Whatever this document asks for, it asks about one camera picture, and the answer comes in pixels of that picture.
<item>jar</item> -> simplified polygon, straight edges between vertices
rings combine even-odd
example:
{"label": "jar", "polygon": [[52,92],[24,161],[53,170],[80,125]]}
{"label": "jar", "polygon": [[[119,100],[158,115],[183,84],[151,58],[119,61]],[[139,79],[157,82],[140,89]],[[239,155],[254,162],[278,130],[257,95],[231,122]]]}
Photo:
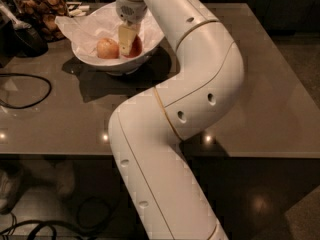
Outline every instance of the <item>jar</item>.
{"label": "jar", "polygon": [[48,42],[65,38],[55,24],[56,16],[69,16],[65,0],[14,0],[20,17],[35,27]]}

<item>white bowl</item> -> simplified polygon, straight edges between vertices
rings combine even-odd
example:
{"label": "white bowl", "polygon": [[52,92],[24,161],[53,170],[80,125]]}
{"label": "white bowl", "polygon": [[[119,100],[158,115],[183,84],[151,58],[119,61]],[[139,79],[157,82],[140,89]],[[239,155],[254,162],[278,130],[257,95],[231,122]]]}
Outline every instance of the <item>white bowl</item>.
{"label": "white bowl", "polygon": [[[98,18],[100,26],[97,26],[97,23],[95,23],[96,29],[92,29],[92,33],[101,33],[101,28],[104,28],[103,31],[110,32],[109,37],[113,37],[115,41],[118,41],[117,33],[115,33],[117,32],[117,27],[115,26],[122,24],[123,21],[116,14],[115,7],[115,2],[110,3],[86,16]],[[101,59],[98,58],[96,50],[90,54],[85,54],[83,49],[80,49],[79,45],[72,41],[71,46],[74,55],[85,64],[111,75],[123,75],[136,71],[143,63],[150,59],[164,38],[163,32],[149,10],[141,22],[139,37],[143,44],[143,51],[139,56],[130,59],[123,56],[120,56],[119,59]]]}

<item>floor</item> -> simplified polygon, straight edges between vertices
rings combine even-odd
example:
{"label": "floor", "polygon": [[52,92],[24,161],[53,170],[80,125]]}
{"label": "floor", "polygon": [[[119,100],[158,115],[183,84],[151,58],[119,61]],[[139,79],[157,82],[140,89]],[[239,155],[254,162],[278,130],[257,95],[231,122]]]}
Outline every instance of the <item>floor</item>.
{"label": "floor", "polygon": [[[272,39],[320,108],[320,35]],[[1,235],[147,239],[112,157],[73,157],[75,190],[64,201],[57,195],[57,172],[50,163],[39,157],[21,159],[25,177],[15,207],[0,216]],[[320,238],[320,160],[187,160],[229,239]]]}

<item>tabletop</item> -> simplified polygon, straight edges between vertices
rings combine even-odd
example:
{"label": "tabletop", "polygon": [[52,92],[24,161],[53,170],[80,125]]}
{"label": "tabletop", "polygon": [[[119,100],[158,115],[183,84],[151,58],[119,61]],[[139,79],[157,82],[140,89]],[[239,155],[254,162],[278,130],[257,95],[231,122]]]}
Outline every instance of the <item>tabletop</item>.
{"label": "tabletop", "polygon": [[[239,45],[245,82],[234,107],[216,124],[182,143],[186,155],[320,157],[320,111],[246,4],[207,4]],[[0,154],[112,155],[108,122],[123,101],[179,72],[164,39],[132,75],[115,77],[77,60],[68,39],[35,58],[14,57],[0,73],[50,80],[52,92],[23,110],[0,107]],[[46,91],[35,79],[0,80],[32,101]]]}

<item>bowl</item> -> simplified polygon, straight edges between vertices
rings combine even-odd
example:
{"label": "bowl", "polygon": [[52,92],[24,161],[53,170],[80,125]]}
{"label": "bowl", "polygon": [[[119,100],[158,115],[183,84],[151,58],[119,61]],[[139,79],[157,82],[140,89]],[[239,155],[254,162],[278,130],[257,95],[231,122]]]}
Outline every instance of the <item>bowl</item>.
{"label": "bowl", "polygon": [[[94,22],[92,23],[92,29],[90,29],[91,33],[93,33],[91,41],[94,42],[94,44],[102,37],[109,37],[118,42],[117,30],[123,21],[116,13],[115,2],[103,6],[85,17],[90,18],[83,21],[83,24]],[[143,44],[143,50],[140,55],[134,58],[126,58],[120,55],[118,59],[101,59],[97,56],[96,48],[88,52],[80,47],[82,45],[84,46],[84,43],[76,43],[72,40],[71,47],[74,55],[80,61],[100,71],[111,75],[131,74],[152,57],[157,47],[159,47],[161,40],[164,38],[162,30],[149,10],[141,22],[139,37]]]}

